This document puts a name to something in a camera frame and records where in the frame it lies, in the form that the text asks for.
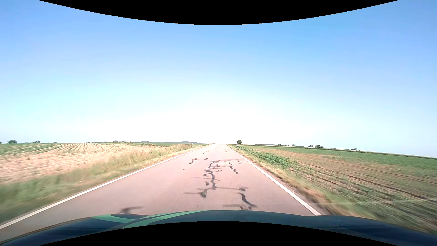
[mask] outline blue sky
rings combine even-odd
[[[320,144],[437,156],[437,2],[256,25],[0,2],[0,141]]]

